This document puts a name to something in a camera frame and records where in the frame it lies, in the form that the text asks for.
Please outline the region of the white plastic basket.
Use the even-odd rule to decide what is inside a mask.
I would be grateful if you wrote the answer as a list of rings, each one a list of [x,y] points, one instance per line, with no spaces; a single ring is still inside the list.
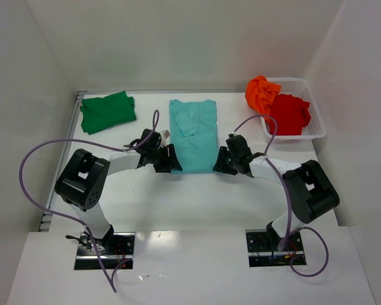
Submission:
[[[301,132],[293,135],[277,134],[274,138],[275,141],[315,140],[326,136],[326,127],[316,98],[311,90],[311,86],[305,79],[267,78],[267,80],[281,87],[280,95],[288,95],[304,103],[302,105],[302,114],[305,116],[303,120],[305,126],[302,127]]]

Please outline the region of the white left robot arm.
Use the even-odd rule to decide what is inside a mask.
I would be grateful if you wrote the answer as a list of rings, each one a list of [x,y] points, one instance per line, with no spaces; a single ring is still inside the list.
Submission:
[[[100,198],[106,178],[126,170],[151,164],[156,173],[181,171],[173,144],[167,144],[168,130],[145,129],[139,139],[122,151],[106,152],[102,156],[78,149],[74,152],[55,184],[55,192],[68,203],[84,222],[85,235],[93,235],[96,243],[109,249],[117,242],[114,228],[105,218]]]

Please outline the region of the green folded t shirt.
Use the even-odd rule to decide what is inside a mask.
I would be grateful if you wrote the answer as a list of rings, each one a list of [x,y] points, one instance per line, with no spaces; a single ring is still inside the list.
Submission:
[[[137,120],[135,100],[125,91],[102,98],[85,98],[80,110],[83,115],[81,128],[88,135]]]

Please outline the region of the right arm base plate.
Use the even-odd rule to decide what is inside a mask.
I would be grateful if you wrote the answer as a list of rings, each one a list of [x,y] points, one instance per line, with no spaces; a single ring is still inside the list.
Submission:
[[[300,233],[293,234],[283,251],[271,242],[264,230],[246,231],[246,244],[250,268],[306,265],[304,247]]]

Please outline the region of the red t shirt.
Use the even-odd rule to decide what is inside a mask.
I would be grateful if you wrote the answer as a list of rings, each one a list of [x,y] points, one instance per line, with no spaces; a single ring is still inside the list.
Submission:
[[[275,119],[275,124],[270,122],[270,134],[276,132],[279,136],[301,135],[302,130],[310,123],[310,103],[293,95],[278,95],[271,106],[270,117]]]

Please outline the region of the teal t shirt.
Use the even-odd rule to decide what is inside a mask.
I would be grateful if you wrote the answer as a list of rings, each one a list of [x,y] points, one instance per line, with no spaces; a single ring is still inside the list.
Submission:
[[[216,102],[171,100],[169,117],[171,143],[182,173],[211,173],[218,155]]]

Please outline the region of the orange t shirt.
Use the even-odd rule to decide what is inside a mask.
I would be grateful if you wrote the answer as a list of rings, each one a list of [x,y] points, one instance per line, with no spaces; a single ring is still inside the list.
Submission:
[[[264,76],[257,76],[248,82],[244,96],[250,109],[261,115],[269,115],[280,91],[281,85],[268,81]]]

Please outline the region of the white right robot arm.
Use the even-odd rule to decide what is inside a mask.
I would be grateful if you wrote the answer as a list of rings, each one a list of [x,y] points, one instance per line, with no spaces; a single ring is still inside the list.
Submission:
[[[340,197],[321,165],[310,159],[292,163],[253,153],[246,139],[230,134],[219,148],[213,171],[228,175],[246,175],[280,184],[286,193],[286,212],[267,225],[276,241],[296,233],[340,204]]]

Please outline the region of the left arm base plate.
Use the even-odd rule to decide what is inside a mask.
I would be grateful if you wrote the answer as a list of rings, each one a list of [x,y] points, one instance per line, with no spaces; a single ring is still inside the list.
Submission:
[[[86,232],[82,232],[80,237],[67,235],[66,238],[78,242],[74,270],[101,269],[93,244]],[[111,246],[104,248],[101,244],[97,244],[97,247],[105,269],[115,269],[119,264],[121,264],[119,269],[133,269],[134,233],[115,233]]]

